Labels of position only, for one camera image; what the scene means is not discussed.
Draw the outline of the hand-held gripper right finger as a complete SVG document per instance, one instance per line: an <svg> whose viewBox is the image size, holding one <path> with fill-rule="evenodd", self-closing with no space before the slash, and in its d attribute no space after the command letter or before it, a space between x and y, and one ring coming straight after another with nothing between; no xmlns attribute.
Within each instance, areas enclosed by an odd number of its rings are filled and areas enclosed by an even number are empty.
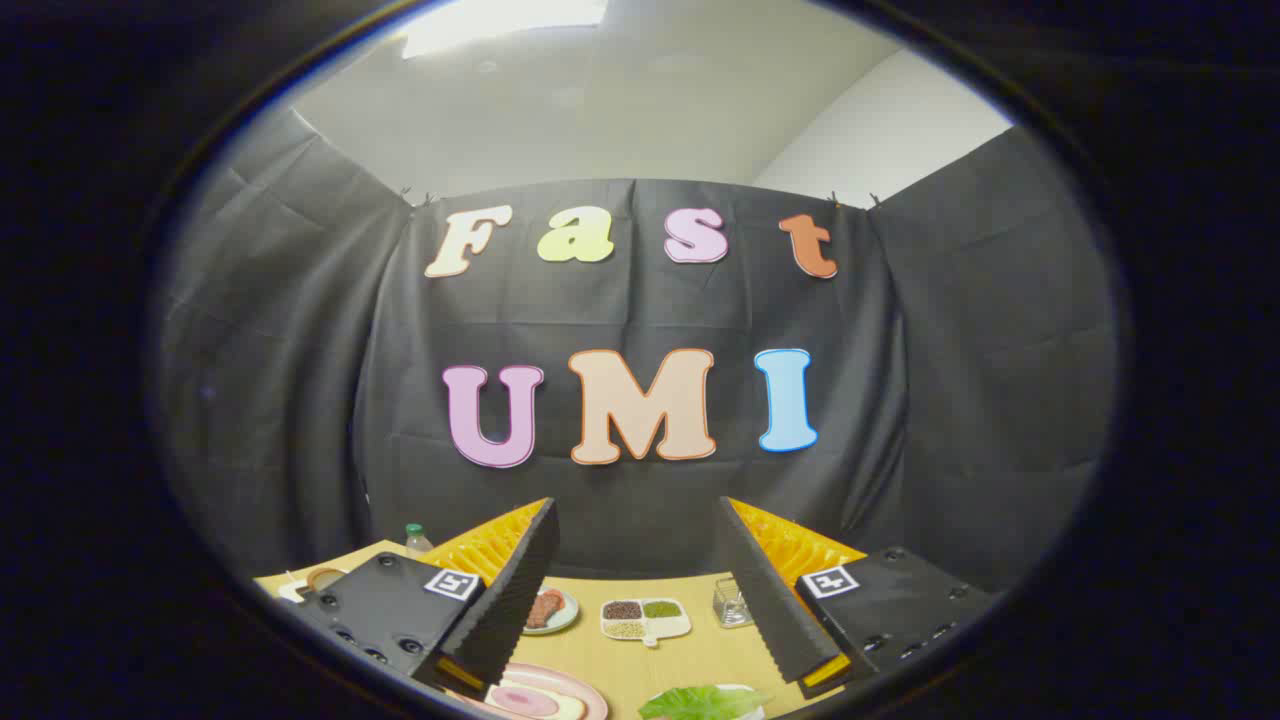
<svg viewBox="0 0 1280 720"><path fill-rule="evenodd" d="M915 664L996 600L904 547L858 551L731 497L718 542L782 680L808 700Z"/></svg>

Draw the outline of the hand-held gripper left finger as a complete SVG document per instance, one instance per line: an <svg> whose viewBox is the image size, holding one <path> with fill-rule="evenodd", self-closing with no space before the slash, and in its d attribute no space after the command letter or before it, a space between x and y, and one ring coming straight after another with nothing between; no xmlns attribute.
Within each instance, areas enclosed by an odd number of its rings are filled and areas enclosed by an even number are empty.
<svg viewBox="0 0 1280 720"><path fill-rule="evenodd" d="M483 700L502 679L559 539L556 501L540 498L420 559L376 553L294 615L389 673Z"/></svg>

